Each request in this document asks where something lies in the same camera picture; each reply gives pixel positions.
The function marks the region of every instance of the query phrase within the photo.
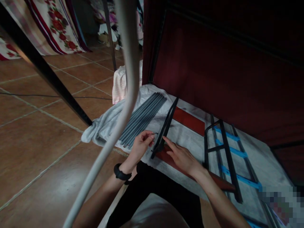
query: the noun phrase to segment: black watch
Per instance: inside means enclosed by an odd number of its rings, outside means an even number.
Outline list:
[[[116,178],[121,179],[122,181],[126,181],[131,178],[132,173],[130,174],[124,174],[122,171],[119,170],[121,163],[118,163],[114,166],[114,173],[116,175]]]

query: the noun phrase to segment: blue ladder rung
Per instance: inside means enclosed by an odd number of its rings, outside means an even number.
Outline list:
[[[220,140],[218,140],[218,139],[216,139],[215,142],[216,142],[216,144],[218,144],[219,146],[220,146],[220,145],[223,145],[223,143],[222,143]],[[241,151],[239,151],[239,150],[237,150],[237,149],[234,149],[233,147],[229,147],[229,149],[230,149],[230,151],[231,151],[232,153],[234,153],[234,154],[236,154],[236,155],[238,155],[238,156],[240,156],[240,157],[242,157],[242,158],[248,158],[248,155],[247,155],[246,152],[241,152]]]
[[[221,168],[222,168],[222,172],[223,173],[225,173],[228,176],[230,176],[230,172],[229,172],[229,170],[225,166],[222,166]],[[242,176],[240,176],[238,174],[237,174],[237,179],[240,180],[240,181],[242,181],[242,182],[244,182],[245,184],[250,185],[251,187],[256,188],[256,189],[259,189],[260,187],[262,187],[262,185],[261,185],[260,182],[259,183],[255,183],[255,182],[253,182],[251,180],[248,180],[247,178],[242,177]]]
[[[214,126],[214,129],[215,129],[217,132],[222,133],[222,131],[221,131],[217,126]],[[236,137],[236,136],[234,136],[234,135],[231,135],[231,134],[229,134],[228,132],[226,132],[226,135],[227,135],[228,138],[231,138],[231,139],[233,139],[234,141],[240,141],[240,137]]]
[[[247,221],[248,224],[251,226],[251,228],[262,228],[262,227],[260,227],[260,226],[258,226],[258,225],[256,225],[256,224],[254,224],[254,223],[248,221],[247,219],[246,219],[246,221]]]

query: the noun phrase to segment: right hand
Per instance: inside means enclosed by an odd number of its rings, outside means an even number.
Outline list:
[[[167,154],[172,157],[175,164],[184,172],[193,176],[197,170],[204,169],[187,148],[171,142],[170,139],[165,136],[163,136],[163,139],[172,149],[172,151],[167,151]]]

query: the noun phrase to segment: black cable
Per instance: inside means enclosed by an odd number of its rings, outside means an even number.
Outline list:
[[[61,98],[59,96],[38,95],[38,94],[13,94],[13,93],[3,93],[3,92],[0,92],[0,94],[15,95],[15,96],[25,96],[25,97],[37,96],[37,97],[58,97],[58,98]],[[96,99],[103,99],[103,100],[112,100],[112,99],[108,99],[108,98],[98,98],[98,97],[74,97],[74,98],[96,98]]]

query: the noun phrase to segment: white curved tube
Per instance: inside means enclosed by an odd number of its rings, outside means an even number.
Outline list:
[[[126,127],[136,99],[139,88],[139,51],[136,27],[136,0],[115,0],[115,9],[119,22],[119,30],[122,36],[123,56],[126,63],[127,71],[127,98],[125,106],[118,118],[117,124],[111,134],[109,140],[101,150],[96,161],[94,162],[88,176],[86,177],[80,192],[64,222],[64,228],[70,228],[76,219],[82,204],[84,203],[89,190],[91,189],[101,167],[103,166],[108,155],[112,151],[115,143],[121,136],[122,131]]]

